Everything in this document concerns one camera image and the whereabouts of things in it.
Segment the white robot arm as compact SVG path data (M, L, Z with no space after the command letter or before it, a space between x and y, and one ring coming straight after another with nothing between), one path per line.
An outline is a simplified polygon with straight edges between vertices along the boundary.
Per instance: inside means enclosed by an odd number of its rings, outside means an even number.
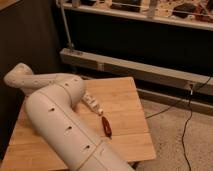
M19 63L4 82L27 95L25 110L32 125L70 171L134 171L74 112L86 92L81 77L35 74Z

